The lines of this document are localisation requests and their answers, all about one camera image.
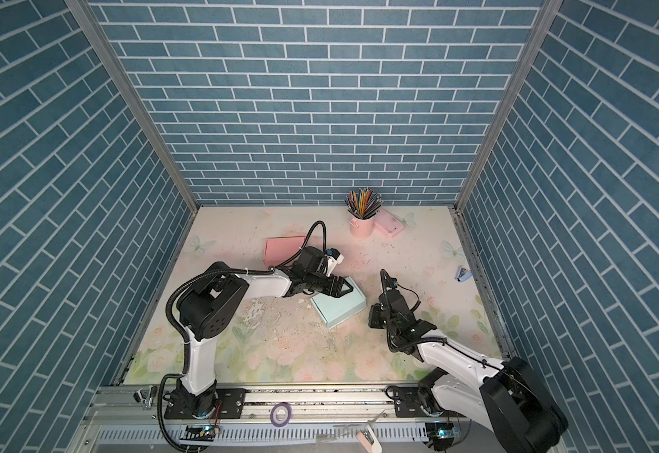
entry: vent slot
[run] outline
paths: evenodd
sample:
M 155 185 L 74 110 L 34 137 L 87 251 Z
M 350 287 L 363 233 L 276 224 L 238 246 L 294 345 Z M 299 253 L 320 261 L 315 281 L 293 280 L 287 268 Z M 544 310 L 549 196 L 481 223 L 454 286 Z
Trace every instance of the vent slot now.
M 186 437 L 188 425 L 174 425 L 168 429 L 173 439 Z M 319 436 L 336 436 L 334 442 L 356 442 L 357 430 L 349 431 L 339 423 L 292 423 L 276 428 L 268 423 L 220 424 L 221 432 L 211 442 L 189 441 L 187 444 L 232 446 L 250 444 L 256 447 L 276 445 L 313 444 Z M 421 422 L 381 422 L 374 426 L 380 442 L 427 441 L 425 424 Z M 164 442 L 155 425 L 103 425 L 98 433 L 98 444 L 151 445 Z

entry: brick wallpaper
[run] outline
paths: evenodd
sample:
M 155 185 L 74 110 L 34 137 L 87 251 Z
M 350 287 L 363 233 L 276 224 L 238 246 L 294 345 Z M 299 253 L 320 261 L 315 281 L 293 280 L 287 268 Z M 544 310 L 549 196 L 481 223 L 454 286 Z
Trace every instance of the brick wallpaper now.
M 64 451 L 188 215 L 62 0 L 0 2 L 0 451 Z
M 91 5 L 202 204 L 451 204 L 541 0 L 197 3 Z
M 659 0 L 565 0 L 467 219 L 569 450 L 659 452 Z

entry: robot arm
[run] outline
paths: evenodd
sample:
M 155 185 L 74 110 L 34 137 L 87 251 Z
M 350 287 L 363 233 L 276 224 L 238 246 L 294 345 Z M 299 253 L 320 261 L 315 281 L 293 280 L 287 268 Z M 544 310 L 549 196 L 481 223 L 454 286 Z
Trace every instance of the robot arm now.
M 213 365 L 218 334 L 223 332 L 244 299 L 256 297 L 290 297 L 306 291 L 318 291 L 341 297 L 354 290 L 343 277 L 332 276 L 334 266 L 343 260 L 336 249 L 325 253 L 304 247 L 291 267 L 279 266 L 266 274 L 228 274 L 197 282 L 177 301 L 180 322 L 190 339 L 188 372 L 181 378 L 190 394 L 200 395 L 216 383 Z M 207 269 L 228 270 L 223 262 Z M 200 414 L 206 407 L 198 409 Z
M 449 339 L 432 323 L 415 319 L 385 270 L 380 280 L 382 294 L 370 308 L 369 325 L 387 330 L 391 351 L 436 366 L 418 383 L 426 413 L 461 412 L 494 431 L 507 451 L 539 453 L 559 442 L 569 423 L 526 362 L 503 362 Z
M 194 418 L 207 417 L 214 411 L 218 335 L 226 329 L 243 299 L 290 297 L 315 291 L 341 297 L 354 290 L 343 277 L 332 275 L 343 256 L 336 249 L 326 249 L 326 231 L 323 251 L 307 246 L 317 225 L 324 228 L 321 221 L 312 225 L 302 248 L 279 266 L 266 271 L 240 270 L 215 262 L 206 272 L 173 292 L 165 313 L 184 339 L 184 369 L 180 375 L 169 376 L 177 378 L 176 389 L 170 396 L 171 404 L 179 404 L 183 413 Z M 178 320 L 173 316 L 174 301 Z

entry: pink pencil case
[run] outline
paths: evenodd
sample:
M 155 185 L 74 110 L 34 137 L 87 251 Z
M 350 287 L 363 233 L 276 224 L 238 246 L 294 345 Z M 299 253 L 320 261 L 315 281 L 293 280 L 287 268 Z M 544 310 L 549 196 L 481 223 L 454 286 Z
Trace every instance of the pink pencil case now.
M 400 222 L 394 215 L 383 209 L 380 209 L 373 218 L 375 220 L 375 230 L 378 230 L 380 234 L 388 239 L 394 238 L 400 234 L 400 231 L 405 229 L 404 223 Z

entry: butterfly pattern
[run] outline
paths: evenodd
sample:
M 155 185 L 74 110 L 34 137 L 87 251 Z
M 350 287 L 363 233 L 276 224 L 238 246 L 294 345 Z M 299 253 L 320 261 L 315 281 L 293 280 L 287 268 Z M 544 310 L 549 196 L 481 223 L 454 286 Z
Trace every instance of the butterfly pattern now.
M 443 257 L 457 259 L 463 265 L 466 263 L 465 252 L 462 247 L 456 249 L 447 240 L 443 240 L 440 245 L 443 246 Z
M 203 252 L 213 247 L 215 243 L 215 240 L 207 240 L 206 242 L 201 243 L 201 238 L 193 236 L 184 247 L 184 252 L 192 253 L 197 257 L 201 257 L 203 256 Z
M 417 222 L 415 222 L 415 213 L 407 213 L 407 215 L 403 217 L 403 223 L 406 227 L 415 228 L 418 225 Z

